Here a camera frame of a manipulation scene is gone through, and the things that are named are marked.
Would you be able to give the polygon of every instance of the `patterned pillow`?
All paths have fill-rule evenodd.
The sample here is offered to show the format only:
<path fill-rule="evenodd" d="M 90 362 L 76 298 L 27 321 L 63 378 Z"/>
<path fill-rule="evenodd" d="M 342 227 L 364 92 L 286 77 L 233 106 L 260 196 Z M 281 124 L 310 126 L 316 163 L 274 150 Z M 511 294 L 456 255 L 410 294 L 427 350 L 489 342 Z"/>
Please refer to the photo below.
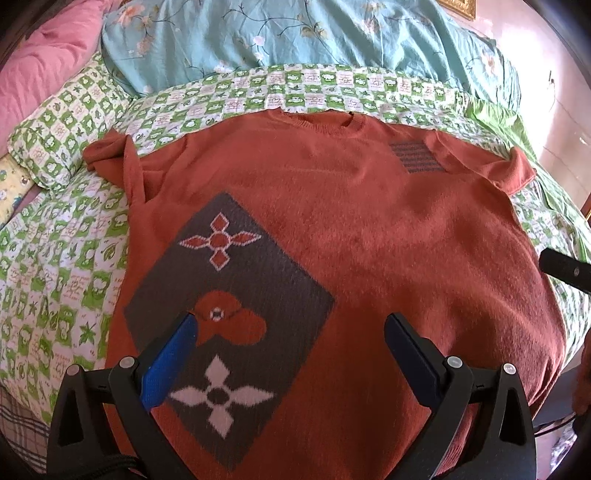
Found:
<path fill-rule="evenodd" d="M 26 169 L 9 155 L 0 158 L 0 228 L 12 216 L 14 209 L 33 186 Z"/>
<path fill-rule="evenodd" d="M 82 150 L 98 140 L 129 105 L 100 53 L 15 128 L 8 151 L 39 186 L 63 191 L 82 164 Z"/>

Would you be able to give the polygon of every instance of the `white four-petal flower motif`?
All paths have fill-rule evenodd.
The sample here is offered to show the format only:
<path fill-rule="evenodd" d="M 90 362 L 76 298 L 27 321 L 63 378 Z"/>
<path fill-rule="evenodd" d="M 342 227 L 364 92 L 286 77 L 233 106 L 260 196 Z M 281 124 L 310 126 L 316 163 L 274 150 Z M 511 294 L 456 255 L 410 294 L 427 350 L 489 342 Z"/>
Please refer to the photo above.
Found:
<path fill-rule="evenodd" d="M 226 438 L 230 427 L 234 423 L 234 418 L 228 412 L 231 405 L 240 405 L 246 408 L 254 407 L 275 396 L 272 392 L 260 390 L 251 385 L 244 385 L 231 390 L 226 385 L 226 379 L 229 375 L 230 370 L 216 355 L 207 370 L 205 370 L 205 377 L 209 381 L 209 385 L 205 390 L 185 387 L 170 394 L 171 398 L 189 407 L 207 405 L 212 411 L 207 421 L 222 438 Z M 214 395 L 210 395 L 214 390 L 223 392 L 223 401 L 216 401 Z"/>

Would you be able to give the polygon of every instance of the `gold frame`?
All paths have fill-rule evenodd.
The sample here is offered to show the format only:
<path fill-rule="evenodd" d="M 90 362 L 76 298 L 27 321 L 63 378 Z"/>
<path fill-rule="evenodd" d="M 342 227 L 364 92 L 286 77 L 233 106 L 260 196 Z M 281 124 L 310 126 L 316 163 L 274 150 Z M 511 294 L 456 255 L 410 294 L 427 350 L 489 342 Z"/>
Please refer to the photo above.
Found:
<path fill-rule="evenodd" d="M 437 0 L 444 7 L 466 17 L 468 20 L 476 19 L 476 0 Z"/>

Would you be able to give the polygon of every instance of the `pink blanket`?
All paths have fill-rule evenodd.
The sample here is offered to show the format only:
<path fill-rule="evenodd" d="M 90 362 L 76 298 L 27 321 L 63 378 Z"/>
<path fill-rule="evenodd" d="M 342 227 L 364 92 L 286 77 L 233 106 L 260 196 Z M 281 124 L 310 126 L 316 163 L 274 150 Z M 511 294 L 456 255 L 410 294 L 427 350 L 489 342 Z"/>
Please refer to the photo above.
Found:
<path fill-rule="evenodd" d="M 13 52 L 0 71 L 0 157 L 12 130 L 89 61 L 103 14 L 121 0 L 75 0 Z"/>

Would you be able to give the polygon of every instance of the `metal screw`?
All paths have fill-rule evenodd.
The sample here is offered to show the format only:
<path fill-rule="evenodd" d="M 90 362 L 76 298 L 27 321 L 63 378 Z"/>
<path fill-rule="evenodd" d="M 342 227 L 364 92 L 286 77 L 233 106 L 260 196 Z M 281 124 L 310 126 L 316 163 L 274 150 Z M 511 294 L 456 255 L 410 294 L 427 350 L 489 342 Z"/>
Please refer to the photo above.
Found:
<path fill-rule="evenodd" d="M 515 375 L 517 373 L 517 369 L 513 364 L 505 364 L 503 365 L 503 370 L 507 372 L 509 375 Z"/>
<path fill-rule="evenodd" d="M 452 368 L 460 368 L 464 362 L 462 362 L 462 359 L 458 356 L 451 356 L 447 359 L 447 364 Z"/>
<path fill-rule="evenodd" d="M 131 368 L 134 366 L 135 358 L 132 356 L 125 356 L 121 360 L 119 360 L 119 366 L 121 368 Z"/>
<path fill-rule="evenodd" d="M 74 375 L 76 375 L 76 374 L 77 374 L 79 371 L 80 371 L 80 366 L 79 366 L 79 365 L 76 365 L 76 364 L 73 364 L 73 365 L 70 365 L 70 366 L 68 367 L 68 369 L 66 370 L 66 373 L 67 373 L 68 375 L 70 375 L 71 377 L 73 377 L 73 376 L 74 376 Z"/>

